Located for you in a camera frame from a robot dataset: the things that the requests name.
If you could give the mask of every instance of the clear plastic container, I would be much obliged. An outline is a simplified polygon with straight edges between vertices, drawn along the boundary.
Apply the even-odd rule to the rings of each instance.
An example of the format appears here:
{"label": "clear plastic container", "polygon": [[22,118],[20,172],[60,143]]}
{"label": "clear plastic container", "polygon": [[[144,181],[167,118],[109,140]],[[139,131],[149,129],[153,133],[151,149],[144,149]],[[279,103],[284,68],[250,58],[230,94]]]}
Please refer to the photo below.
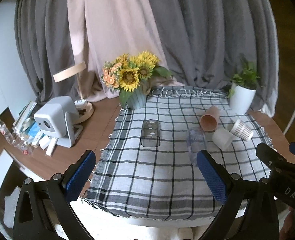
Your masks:
{"label": "clear plastic container", "polygon": [[143,121],[140,141],[143,147],[160,146],[160,124],[158,120]]}
{"label": "clear plastic container", "polygon": [[201,127],[193,127],[187,131],[186,135],[189,158],[193,166],[197,164],[197,154],[201,150],[206,150],[207,141]]}
{"label": "clear plastic container", "polygon": [[9,129],[6,127],[6,124],[0,119],[0,133],[4,136],[4,138],[7,140],[9,144],[13,144],[14,137],[9,131]]}
{"label": "clear plastic container", "polygon": [[34,150],[34,148],[28,143],[28,136],[25,134],[16,134],[13,145],[21,150],[24,155],[30,155]]}

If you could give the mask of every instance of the wooden table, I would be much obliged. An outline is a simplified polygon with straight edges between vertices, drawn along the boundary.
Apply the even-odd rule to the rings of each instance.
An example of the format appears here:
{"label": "wooden table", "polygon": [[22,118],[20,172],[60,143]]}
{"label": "wooden table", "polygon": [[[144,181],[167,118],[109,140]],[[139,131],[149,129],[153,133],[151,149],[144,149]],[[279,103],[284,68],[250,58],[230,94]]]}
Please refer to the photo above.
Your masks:
{"label": "wooden table", "polygon": [[[45,155],[45,151],[40,147],[35,149],[30,156],[23,155],[14,146],[9,145],[1,135],[0,153],[3,149],[6,149],[15,160],[45,180],[50,179],[55,173],[64,173],[69,165],[76,163],[88,149],[95,152],[98,162],[101,157],[100,149],[105,148],[109,143],[108,136],[112,133],[115,118],[121,110],[118,104],[118,98],[104,99],[94,103],[95,112],[89,120],[82,123],[84,130],[76,144],[71,148],[57,146],[52,157]],[[295,156],[288,150],[289,143],[274,120],[260,112],[251,112],[250,114],[261,126],[265,127],[265,131],[273,140],[273,145],[277,151],[289,162],[295,163]],[[88,187],[89,182],[86,183],[83,191]]]}

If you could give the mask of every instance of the plastic water bottle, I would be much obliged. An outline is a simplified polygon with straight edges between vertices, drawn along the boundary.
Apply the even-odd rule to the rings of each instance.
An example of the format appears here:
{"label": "plastic water bottle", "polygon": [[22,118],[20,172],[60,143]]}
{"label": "plastic water bottle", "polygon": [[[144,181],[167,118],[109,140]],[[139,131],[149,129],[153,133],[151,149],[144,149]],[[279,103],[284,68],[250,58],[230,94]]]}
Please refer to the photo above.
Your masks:
{"label": "plastic water bottle", "polygon": [[6,124],[0,119],[0,133],[4,136],[9,144],[14,143],[14,137],[10,133],[9,129],[6,127]]}
{"label": "plastic water bottle", "polygon": [[197,154],[201,150],[206,150],[207,141],[201,127],[193,127],[187,131],[186,135],[189,158],[193,166],[197,164]]}

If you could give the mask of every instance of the desk lamp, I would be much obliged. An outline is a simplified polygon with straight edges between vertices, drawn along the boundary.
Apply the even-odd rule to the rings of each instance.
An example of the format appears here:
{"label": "desk lamp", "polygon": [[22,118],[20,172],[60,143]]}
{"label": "desk lamp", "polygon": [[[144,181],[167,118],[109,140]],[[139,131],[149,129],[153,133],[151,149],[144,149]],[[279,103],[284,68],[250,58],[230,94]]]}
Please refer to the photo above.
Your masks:
{"label": "desk lamp", "polygon": [[61,72],[53,75],[54,81],[56,83],[76,75],[81,100],[76,100],[74,103],[75,103],[76,108],[79,111],[84,110],[85,113],[78,120],[76,120],[74,122],[75,124],[82,123],[85,120],[89,119],[94,112],[94,108],[93,108],[92,103],[90,103],[86,99],[84,99],[84,96],[83,96],[83,93],[81,90],[80,73],[85,69],[86,69],[86,64],[84,61],[82,61],[80,64],[69,67],[69,68],[62,70]]}

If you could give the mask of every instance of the wooden floor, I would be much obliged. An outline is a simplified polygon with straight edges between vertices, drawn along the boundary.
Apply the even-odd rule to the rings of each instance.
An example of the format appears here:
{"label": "wooden floor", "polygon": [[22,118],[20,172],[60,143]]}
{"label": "wooden floor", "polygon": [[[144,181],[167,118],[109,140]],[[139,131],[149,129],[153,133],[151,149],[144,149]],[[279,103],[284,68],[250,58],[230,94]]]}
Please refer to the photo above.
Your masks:
{"label": "wooden floor", "polygon": [[[279,43],[279,97],[274,120],[283,131],[295,109],[295,7],[290,0],[270,0]],[[295,119],[286,134],[295,141]]]}

